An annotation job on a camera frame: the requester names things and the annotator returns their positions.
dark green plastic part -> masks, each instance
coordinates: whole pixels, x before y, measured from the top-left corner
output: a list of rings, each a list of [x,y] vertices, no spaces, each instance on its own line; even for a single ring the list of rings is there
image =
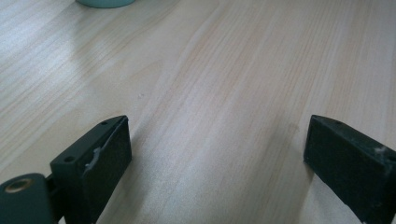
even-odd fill
[[[125,116],[96,125],[55,158],[50,163],[55,184],[72,204],[66,222],[96,222],[131,159]]]
[[[0,223],[95,223],[132,160],[128,118],[105,120],[56,157],[52,174],[0,186]]]
[[[364,223],[396,212],[396,152],[335,119],[312,116],[304,161]]]

wooden table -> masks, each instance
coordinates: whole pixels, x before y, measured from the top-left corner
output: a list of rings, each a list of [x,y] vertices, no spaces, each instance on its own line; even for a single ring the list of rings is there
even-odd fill
[[[396,1],[0,2],[0,181],[129,117],[99,223],[359,223],[303,164],[312,114],[396,148]]]

wood grain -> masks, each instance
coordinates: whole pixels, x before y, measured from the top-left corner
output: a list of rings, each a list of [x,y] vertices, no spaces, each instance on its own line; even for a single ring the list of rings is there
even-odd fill
[[[125,114],[99,223],[359,223],[304,164],[309,118],[396,148],[396,2],[0,2],[0,181]]]

